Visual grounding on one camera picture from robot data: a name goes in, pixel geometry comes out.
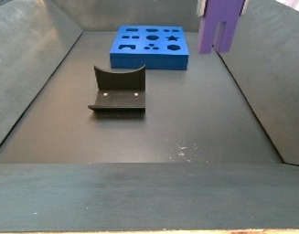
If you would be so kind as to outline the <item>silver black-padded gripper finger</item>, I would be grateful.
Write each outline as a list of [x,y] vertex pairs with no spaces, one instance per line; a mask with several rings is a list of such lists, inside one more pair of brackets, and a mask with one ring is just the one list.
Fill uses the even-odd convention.
[[243,0],[242,10],[240,10],[240,14],[239,14],[240,16],[243,16],[246,11],[247,11],[248,2],[250,2],[250,0]]

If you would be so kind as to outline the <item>silver screw gripper finger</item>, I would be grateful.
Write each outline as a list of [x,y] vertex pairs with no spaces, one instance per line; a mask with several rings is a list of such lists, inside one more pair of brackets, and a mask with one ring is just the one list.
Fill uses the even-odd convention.
[[196,3],[196,16],[203,16],[206,12],[207,0],[198,0]]

